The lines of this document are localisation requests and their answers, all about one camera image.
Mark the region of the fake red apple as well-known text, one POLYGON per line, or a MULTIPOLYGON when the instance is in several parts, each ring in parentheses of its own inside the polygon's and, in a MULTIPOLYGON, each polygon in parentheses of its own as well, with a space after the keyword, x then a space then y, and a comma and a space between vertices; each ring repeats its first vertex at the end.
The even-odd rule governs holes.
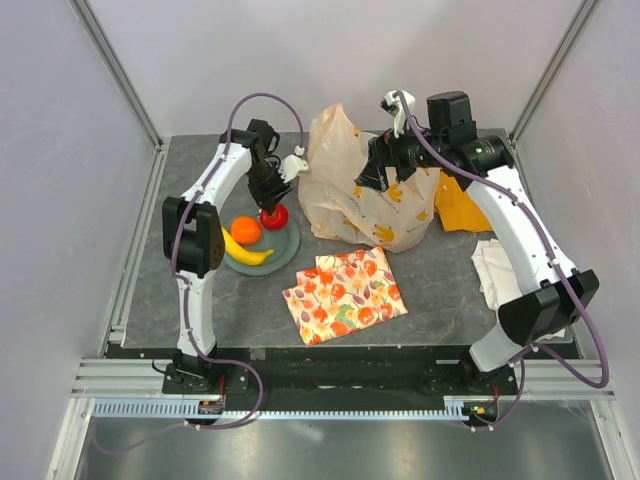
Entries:
POLYGON ((268 213, 266 210, 260 212, 260 222, 267 230, 281 230, 287 225, 288 221, 289 212, 282 204, 277 204, 271 213, 268 213))

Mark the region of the fake orange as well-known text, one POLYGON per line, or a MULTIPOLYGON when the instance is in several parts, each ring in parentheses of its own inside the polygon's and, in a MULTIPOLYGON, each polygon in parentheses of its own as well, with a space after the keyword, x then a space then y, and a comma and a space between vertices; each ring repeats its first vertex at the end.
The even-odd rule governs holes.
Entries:
POLYGON ((262 226, 254 216, 238 216, 230 228, 231 237, 240 245, 256 244, 262 237, 262 226))

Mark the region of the fake banana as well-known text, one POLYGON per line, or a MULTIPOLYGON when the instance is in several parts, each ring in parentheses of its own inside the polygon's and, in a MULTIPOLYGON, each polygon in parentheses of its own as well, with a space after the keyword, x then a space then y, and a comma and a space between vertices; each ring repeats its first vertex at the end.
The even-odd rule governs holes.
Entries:
POLYGON ((238 244, 225 228, 222 228, 222 234, 225 242, 225 253, 240 264, 258 266, 263 264, 271 255, 274 254, 273 249, 260 252, 247 250, 242 245, 238 244))

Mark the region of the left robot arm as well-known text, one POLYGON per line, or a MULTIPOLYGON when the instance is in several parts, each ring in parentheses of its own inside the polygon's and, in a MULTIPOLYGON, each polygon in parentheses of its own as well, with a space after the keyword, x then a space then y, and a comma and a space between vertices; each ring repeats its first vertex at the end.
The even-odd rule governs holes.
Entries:
POLYGON ((273 213, 291 190, 282 162, 272 159, 280 135, 264 120, 230 128, 198 180, 162 204, 162 248, 179 289, 180 334, 164 373, 165 394, 209 394, 220 384, 212 320, 215 271, 225 254, 219 210, 235 185, 248 180, 258 208, 273 213))

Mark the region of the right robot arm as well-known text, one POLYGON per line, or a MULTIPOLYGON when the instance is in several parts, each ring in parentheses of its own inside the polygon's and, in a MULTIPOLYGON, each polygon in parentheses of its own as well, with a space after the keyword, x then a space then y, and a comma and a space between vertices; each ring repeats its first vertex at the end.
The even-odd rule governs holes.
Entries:
POLYGON ((525 193, 507 143, 478 131, 466 93, 429 97, 426 129, 412 114, 414 103, 401 90, 383 97, 381 107, 393 116, 393 126, 369 141, 367 162, 355 182, 387 192, 390 172, 406 182, 421 168, 440 167, 489 221, 520 295, 499 307, 497 326, 469 348, 458 368, 460 386, 477 394, 493 383, 495 370, 526 347, 578 321, 599 280, 593 271, 579 270, 552 239, 525 193))

